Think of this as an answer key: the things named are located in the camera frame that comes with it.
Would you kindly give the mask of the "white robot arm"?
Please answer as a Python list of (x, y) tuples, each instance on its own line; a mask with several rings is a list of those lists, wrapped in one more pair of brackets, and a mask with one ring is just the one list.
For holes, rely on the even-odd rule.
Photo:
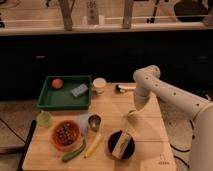
[(133, 73), (134, 105), (141, 110), (153, 92), (195, 121), (189, 171), (213, 171), (213, 102), (160, 80), (160, 69), (150, 65)]

